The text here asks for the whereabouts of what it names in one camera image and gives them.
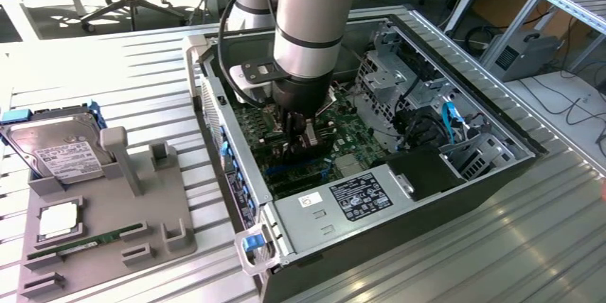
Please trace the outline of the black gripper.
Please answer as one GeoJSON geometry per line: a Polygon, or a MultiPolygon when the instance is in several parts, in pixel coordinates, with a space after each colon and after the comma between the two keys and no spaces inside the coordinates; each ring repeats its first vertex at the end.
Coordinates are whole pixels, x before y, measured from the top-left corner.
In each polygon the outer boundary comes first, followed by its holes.
{"type": "Polygon", "coordinates": [[[274,102],[288,111],[312,118],[328,98],[333,72],[312,78],[290,77],[273,82],[274,102]]]}

